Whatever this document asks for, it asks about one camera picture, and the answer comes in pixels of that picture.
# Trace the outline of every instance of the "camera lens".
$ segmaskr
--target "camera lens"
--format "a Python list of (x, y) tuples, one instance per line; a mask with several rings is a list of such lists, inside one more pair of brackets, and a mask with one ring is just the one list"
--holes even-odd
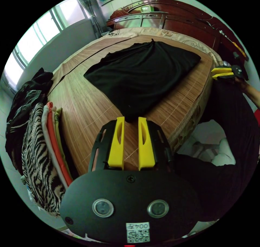
[(151, 217), (161, 218), (169, 211), (169, 205), (164, 200), (158, 199), (151, 202), (147, 208), (147, 212)]
[(92, 205), (93, 212), (99, 217), (109, 217), (114, 212), (113, 204), (107, 199), (97, 199)]

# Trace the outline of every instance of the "window curtain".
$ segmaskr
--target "window curtain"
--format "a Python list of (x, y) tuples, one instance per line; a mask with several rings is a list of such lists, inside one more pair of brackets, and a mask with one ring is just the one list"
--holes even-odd
[(94, 32), (96, 35), (96, 38), (100, 38), (102, 34), (102, 29), (96, 19), (96, 15), (93, 9), (92, 1), (91, 0), (79, 0), (79, 2), (82, 4), (82, 6), (90, 13), (91, 15), (91, 22), (94, 27)]
[(3, 71), (1, 79), (0, 79), (0, 90), (5, 91), (11, 98), (14, 98), (14, 95), (17, 92), (17, 89), (14, 88), (15, 85), (9, 81), (8, 76), (5, 71)]

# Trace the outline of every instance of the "bamboo mat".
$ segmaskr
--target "bamboo mat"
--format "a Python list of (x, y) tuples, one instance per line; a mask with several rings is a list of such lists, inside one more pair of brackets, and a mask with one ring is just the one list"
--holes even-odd
[(116, 39), (101, 40), (93, 44), (91, 47), (87, 47), (86, 49), (80, 51), (77, 55), (72, 56), (69, 60), (63, 62), (59, 66), (57, 71), (53, 73), (54, 74), (53, 85), (50, 91), (52, 91), (54, 87), (61, 81), (61, 79), (64, 78), (64, 76), (67, 75), (71, 70), (73, 70), (78, 64), (80, 64), (87, 58), (91, 57), (93, 54), (99, 52), (100, 50), (128, 39), (130, 38), (116, 38)]
[[(179, 124), (185, 119), (196, 99), (201, 94), (208, 80), (213, 60), (212, 58), (183, 43), (156, 36), (139, 36), (120, 43), (113, 44), (92, 54), (83, 61), (55, 87), (48, 99), (57, 108), (62, 107), (61, 123), (63, 133), (80, 175), (87, 173), (91, 149), (101, 127), (122, 116), (110, 100), (90, 82), (83, 74), (109, 52), (115, 52), (132, 46), (134, 43), (162, 41), (169, 45), (180, 47), (197, 53), (200, 63), (184, 78), (180, 84), (164, 98), (145, 117), (159, 124), (166, 137), (172, 136)], [(138, 167), (138, 124), (125, 123), (124, 160), (130, 166)]]

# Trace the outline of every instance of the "sticker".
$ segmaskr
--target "sticker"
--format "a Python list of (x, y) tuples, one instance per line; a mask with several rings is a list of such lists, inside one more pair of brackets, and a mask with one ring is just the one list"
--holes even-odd
[(149, 242), (149, 222), (126, 223), (127, 243)]

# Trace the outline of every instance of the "mattress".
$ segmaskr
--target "mattress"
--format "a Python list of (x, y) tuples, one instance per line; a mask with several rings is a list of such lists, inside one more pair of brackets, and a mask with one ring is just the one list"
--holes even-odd
[[(137, 42), (148, 42), (151, 38), (194, 51), (202, 60), (145, 117), (162, 127), (173, 151), (180, 148), (197, 125), (210, 93), (210, 71), (223, 64), (216, 52), (191, 37), (157, 28), (121, 29), (116, 36), (103, 36), (73, 54), (56, 69), (54, 84), (48, 95), (55, 106), (63, 108), (63, 134), (80, 175), (87, 173), (92, 145), (101, 127), (121, 116), (109, 99), (83, 77), (84, 73), (107, 53)], [(137, 123), (125, 123), (124, 160), (132, 169), (138, 168)]]

